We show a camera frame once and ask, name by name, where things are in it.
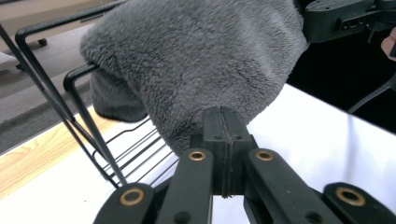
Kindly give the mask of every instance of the light wood edge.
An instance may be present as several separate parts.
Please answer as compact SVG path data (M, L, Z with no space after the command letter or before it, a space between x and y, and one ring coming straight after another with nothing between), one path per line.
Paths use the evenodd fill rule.
M116 121L100 118L92 107L89 111L101 133L117 124ZM10 150L0 157L0 200L79 148L72 134L61 123Z

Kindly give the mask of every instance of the towel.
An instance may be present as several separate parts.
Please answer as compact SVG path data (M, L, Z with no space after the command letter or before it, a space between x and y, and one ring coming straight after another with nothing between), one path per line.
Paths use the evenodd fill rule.
M80 51L99 66L96 112L127 122L149 115L179 155L202 133L206 108L253 120L307 47L293 0L131 0L97 22Z

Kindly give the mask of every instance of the gray floor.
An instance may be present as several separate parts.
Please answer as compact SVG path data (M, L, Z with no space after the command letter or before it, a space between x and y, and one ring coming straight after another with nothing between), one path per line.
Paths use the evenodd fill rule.
M30 45L51 81L70 104L63 90L64 75L85 62L78 52L82 35L89 26L48 37L48 45ZM78 88L86 105L91 104L89 81L85 77ZM17 68L0 71L0 154L61 122L29 76Z

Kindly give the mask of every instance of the white tabletop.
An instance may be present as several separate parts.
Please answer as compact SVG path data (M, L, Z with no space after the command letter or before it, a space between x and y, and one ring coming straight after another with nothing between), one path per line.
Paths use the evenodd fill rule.
M111 136L119 129L120 124ZM347 182L396 213L396 135L286 85L249 125L319 191ZM0 223L92 223L113 188L78 151L0 202ZM215 197L213 223L248 223L242 197Z

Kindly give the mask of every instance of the brass ring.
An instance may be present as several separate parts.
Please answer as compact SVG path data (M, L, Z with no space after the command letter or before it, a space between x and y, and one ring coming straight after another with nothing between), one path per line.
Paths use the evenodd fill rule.
M206 154L202 151L190 152L189 158L192 161L203 161L206 158Z
M351 194L353 197L356 198L348 197L345 195L345 193ZM366 204L366 200L364 199L364 197L354 189L340 187L335 190L335 194L341 201L349 203L350 205L363 206Z
M137 193L138 196L135 199L129 200L126 198L126 196L130 193ZM132 188L128 189L125 192L121 194L120 197L120 203L122 203L125 206L132 206L138 203L141 203L143 201L143 198L145 197L145 192L142 189L139 188Z
M274 159L274 155L271 152L264 150L258 151L256 157L261 161L271 161Z

